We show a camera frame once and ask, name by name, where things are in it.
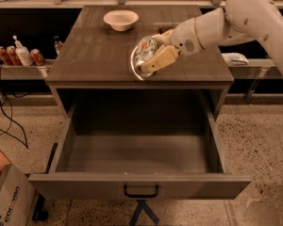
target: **drawer handle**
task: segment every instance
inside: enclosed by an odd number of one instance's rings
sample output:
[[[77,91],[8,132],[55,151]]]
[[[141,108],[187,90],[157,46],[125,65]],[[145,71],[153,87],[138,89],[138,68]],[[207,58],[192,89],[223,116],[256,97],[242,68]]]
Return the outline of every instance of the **drawer handle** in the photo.
[[[155,193],[153,194],[130,194],[127,192],[127,185],[124,185],[124,194],[128,198],[152,199],[158,195],[158,186],[155,186]]]

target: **white bottle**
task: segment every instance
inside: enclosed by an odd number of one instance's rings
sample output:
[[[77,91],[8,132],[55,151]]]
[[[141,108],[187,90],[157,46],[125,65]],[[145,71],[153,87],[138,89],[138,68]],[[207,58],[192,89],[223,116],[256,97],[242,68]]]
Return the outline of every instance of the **white bottle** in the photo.
[[[15,44],[17,47],[16,54],[21,60],[22,64],[25,66],[32,65],[34,61],[32,60],[32,57],[30,56],[28,49],[17,40],[17,36],[13,36],[13,38],[15,39]]]

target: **speckled floor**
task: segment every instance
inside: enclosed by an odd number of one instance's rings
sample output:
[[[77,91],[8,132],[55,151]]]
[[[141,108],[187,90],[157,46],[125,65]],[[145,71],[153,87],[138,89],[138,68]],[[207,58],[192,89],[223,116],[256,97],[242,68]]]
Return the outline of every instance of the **speckled floor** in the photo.
[[[0,149],[24,173],[45,171],[52,144],[58,141],[64,119],[56,106],[14,106],[13,118],[27,133],[29,150],[7,135]],[[283,105],[224,105],[217,120],[227,166],[246,174],[252,183],[233,201],[148,201],[158,225],[283,225]],[[0,127],[8,121],[0,112]],[[23,135],[16,125],[10,132]],[[49,219],[27,226],[129,225],[135,201],[46,201]],[[142,211],[136,225],[154,225]]]

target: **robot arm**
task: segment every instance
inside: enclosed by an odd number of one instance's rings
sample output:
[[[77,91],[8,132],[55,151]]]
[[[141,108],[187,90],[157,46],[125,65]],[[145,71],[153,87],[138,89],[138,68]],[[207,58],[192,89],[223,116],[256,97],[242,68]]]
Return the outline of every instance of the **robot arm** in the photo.
[[[227,0],[225,13],[216,8],[152,39],[158,44],[152,56],[142,59],[141,47],[135,52],[141,77],[171,65],[179,56],[251,40],[261,44],[283,75],[283,17],[273,0]]]

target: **white bowl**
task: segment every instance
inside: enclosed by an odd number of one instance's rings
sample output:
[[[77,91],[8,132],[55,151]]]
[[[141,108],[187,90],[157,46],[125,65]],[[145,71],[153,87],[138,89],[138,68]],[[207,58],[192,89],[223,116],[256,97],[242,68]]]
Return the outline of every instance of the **white bowl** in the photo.
[[[124,32],[139,20],[139,15],[130,10],[114,10],[104,16],[104,22],[120,32]]]

